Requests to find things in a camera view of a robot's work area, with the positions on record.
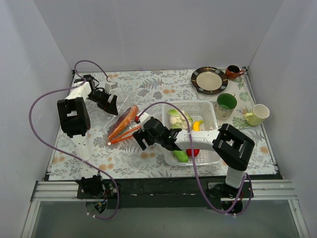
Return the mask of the clear zip top bag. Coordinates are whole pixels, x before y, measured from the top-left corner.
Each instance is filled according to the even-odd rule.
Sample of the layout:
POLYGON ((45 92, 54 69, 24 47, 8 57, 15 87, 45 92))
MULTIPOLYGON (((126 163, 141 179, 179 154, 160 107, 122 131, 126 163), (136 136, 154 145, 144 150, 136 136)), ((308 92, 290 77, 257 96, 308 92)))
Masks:
POLYGON ((132 134, 141 128, 135 122, 135 117, 140 112, 135 97, 126 94, 118 98, 116 103, 118 115, 110 115, 104 126, 106 146, 130 139, 132 134))

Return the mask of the fake orange red fruit slice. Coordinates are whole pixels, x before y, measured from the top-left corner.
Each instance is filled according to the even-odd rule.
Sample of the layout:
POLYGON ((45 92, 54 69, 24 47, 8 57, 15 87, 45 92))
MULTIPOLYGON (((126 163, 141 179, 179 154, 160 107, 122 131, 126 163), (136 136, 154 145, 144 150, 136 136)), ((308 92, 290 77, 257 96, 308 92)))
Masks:
POLYGON ((133 105, 128 108, 119 119, 110 126, 107 132, 108 141, 112 141, 118 136, 127 126, 134 121, 135 116, 138 114, 139 108, 137 105, 133 105))

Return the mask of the fake cauliflower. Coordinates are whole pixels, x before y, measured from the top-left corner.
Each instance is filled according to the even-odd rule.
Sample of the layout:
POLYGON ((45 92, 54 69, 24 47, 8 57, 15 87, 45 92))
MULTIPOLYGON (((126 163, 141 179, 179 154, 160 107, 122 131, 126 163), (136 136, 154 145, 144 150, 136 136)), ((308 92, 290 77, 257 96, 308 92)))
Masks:
POLYGON ((187 130, 188 128, 192 128, 193 119, 192 117, 187 114, 184 110, 182 113, 186 116, 188 123, 186 122, 183 115, 176 109, 171 109, 168 111, 169 114, 169 123, 171 125, 171 129, 184 129, 187 130))

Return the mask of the fake green leaf vegetable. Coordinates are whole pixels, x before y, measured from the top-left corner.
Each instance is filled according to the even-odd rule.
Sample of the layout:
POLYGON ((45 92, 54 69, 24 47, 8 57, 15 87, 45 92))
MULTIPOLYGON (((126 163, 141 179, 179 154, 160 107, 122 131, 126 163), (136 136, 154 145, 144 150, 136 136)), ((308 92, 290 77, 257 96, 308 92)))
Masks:
POLYGON ((187 163, 189 161, 188 155, 185 151, 173 151, 173 154, 181 163, 187 163))

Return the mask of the fake red bell pepper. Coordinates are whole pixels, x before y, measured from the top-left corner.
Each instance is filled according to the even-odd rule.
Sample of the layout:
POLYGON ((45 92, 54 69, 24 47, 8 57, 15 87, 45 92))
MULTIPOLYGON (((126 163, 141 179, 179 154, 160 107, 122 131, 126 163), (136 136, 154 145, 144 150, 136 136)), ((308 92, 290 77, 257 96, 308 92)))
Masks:
POLYGON ((193 152, 191 149, 186 150, 187 156, 189 157, 192 157, 192 156, 196 157, 199 154, 199 152, 200 152, 200 149, 194 149, 193 152))

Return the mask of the fake yellow banana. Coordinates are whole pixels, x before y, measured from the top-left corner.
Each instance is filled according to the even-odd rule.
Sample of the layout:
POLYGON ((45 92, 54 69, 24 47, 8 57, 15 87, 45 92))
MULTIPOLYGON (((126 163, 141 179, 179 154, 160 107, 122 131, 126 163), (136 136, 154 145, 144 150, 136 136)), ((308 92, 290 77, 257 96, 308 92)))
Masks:
POLYGON ((200 131, 200 126, 203 123, 203 120, 199 120, 193 123, 193 130, 194 131, 200 131))

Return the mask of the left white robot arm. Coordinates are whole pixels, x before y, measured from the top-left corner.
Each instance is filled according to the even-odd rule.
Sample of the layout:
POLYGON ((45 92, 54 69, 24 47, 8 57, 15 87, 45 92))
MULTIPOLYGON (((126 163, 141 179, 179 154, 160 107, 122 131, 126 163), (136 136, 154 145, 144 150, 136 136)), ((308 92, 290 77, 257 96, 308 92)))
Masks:
POLYGON ((58 115, 61 129, 71 139, 76 156, 81 159, 82 177, 77 183, 83 191, 94 198, 104 196, 106 189, 102 183, 102 176, 91 164, 92 151, 89 142, 91 128, 90 117, 85 101, 95 102, 98 108, 111 115, 118 115, 116 95, 111 95, 111 89, 116 88, 116 83, 108 82, 105 88, 99 87, 99 82, 90 74, 84 75, 74 81, 75 88, 69 95, 57 102, 58 115))

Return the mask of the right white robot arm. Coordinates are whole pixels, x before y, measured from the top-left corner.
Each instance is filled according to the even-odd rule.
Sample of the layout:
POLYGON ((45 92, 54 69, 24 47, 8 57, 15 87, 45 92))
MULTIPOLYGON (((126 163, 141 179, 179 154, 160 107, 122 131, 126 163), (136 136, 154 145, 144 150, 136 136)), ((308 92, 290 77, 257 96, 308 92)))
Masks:
POLYGON ((150 116, 136 116, 135 122, 141 128, 133 133, 134 139, 142 150, 155 143, 168 151, 200 149, 215 151, 228 165, 224 191, 235 197, 242 191, 242 181, 248 167, 255 143, 244 133, 230 124, 209 131, 191 131, 169 129, 161 121, 150 116))

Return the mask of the floral table mat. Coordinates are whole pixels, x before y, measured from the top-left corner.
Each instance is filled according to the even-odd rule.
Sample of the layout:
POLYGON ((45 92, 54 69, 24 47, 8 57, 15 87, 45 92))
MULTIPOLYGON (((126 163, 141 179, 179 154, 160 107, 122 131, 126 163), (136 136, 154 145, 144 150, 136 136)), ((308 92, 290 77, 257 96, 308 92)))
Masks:
MULTIPOLYGON (((141 110, 155 118, 161 118, 161 101, 199 99, 191 84, 191 70, 127 71, 111 72, 109 78, 118 84, 114 94, 118 98, 132 94, 141 110)), ((164 149, 153 145, 142 150, 133 139, 127 139, 112 146, 106 146, 104 126, 109 114, 86 102, 92 127, 89 133, 92 161, 100 169, 116 179, 192 177, 192 166, 174 166, 175 158, 166 160, 164 149)), ((250 175, 275 175, 276 162, 260 126, 240 129, 255 142, 247 172, 250 175)), ((53 156, 49 179, 76 180, 81 177, 82 164, 69 156, 75 149, 65 133, 57 141, 58 151, 53 156)))

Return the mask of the white plastic mesh basket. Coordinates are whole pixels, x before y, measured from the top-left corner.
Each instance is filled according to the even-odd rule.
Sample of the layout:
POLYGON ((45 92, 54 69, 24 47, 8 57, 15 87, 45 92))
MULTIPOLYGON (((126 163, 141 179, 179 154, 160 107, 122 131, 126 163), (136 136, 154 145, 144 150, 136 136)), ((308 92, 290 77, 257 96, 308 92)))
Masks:
MULTIPOLYGON (((204 133, 208 135, 208 141, 212 142, 218 136, 218 125, 213 109, 213 105, 209 101, 205 100, 189 100, 189 101, 173 101, 171 102, 174 107, 163 104, 162 105, 162 124, 168 129, 171 128, 169 121, 170 114, 169 110, 178 108, 185 111, 192 119, 193 122, 202 121, 200 125, 200 131, 208 132, 204 133)), ((200 149, 199 154, 195 157, 196 166, 210 166, 221 162, 220 156, 213 150, 212 147, 207 150, 200 149)))

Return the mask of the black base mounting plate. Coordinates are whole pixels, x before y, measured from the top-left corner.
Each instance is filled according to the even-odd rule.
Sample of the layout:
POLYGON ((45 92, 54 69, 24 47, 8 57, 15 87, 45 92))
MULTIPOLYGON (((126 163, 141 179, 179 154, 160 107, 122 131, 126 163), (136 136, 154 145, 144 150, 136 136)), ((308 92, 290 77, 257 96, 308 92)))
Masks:
POLYGON ((87 201, 104 201, 109 209, 118 208, 182 208, 209 207, 229 208, 226 200, 252 197, 250 182, 241 189, 225 184, 225 178, 137 178, 118 179, 113 183, 98 176, 77 180, 77 198, 87 201))

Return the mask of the striped rim ceramic plate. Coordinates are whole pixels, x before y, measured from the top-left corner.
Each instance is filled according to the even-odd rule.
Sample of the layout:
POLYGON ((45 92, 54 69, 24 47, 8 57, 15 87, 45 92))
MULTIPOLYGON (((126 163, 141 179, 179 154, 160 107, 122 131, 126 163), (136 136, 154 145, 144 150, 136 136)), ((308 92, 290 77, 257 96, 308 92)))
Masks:
POLYGON ((227 88, 228 79, 221 69, 205 66, 192 73, 191 83, 198 92, 215 95, 227 88))

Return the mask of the green inside floral mug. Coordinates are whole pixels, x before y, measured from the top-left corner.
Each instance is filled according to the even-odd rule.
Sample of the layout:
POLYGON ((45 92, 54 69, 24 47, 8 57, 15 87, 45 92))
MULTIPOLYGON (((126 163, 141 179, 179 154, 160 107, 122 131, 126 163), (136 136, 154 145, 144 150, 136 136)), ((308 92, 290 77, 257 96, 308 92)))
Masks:
POLYGON ((235 93, 223 93, 217 97, 214 111, 218 120, 227 120, 230 118, 234 109, 237 106, 237 99, 235 93))

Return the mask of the small brown orange cup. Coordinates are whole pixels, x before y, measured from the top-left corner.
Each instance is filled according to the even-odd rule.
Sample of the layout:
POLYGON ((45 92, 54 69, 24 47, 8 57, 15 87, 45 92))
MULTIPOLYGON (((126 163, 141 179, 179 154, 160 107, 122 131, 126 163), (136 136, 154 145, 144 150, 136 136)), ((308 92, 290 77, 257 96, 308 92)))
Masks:
POLYGON ((234 80, 237 77, 243 75, 245 73, 244 70, 240 69, 238 66, 236 65, 230 65, 227 67, 227 69, 225 70, 225 74, 226 77, 230 80, 234 80))

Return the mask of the pale yellow green mug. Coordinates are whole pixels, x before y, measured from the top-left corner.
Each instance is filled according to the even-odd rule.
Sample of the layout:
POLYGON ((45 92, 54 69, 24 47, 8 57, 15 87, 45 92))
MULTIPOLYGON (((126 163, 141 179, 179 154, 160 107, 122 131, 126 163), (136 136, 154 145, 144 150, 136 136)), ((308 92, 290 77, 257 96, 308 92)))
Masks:
POLYGON ((268 107, 263 104, 256 104, 253 107, 252 112, 246 113, 244 115, 244 120, 250 126, 260 125, 265 119, 267 119, 270 115, 270 111, 268 107))

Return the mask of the aluminium frame rail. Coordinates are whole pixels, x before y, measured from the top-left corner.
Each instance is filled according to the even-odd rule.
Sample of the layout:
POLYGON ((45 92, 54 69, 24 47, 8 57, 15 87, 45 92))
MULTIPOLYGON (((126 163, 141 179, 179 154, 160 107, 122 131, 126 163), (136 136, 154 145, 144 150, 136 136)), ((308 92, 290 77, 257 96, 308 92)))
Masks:
MULTIPOLYGON (((252 182, 254 200, 297 200, 292 181, 256 180, 252 182)), ((80 198, 79 185, 74 181, 41 181, 37 182, 31 201, 93 201, 80 198)))

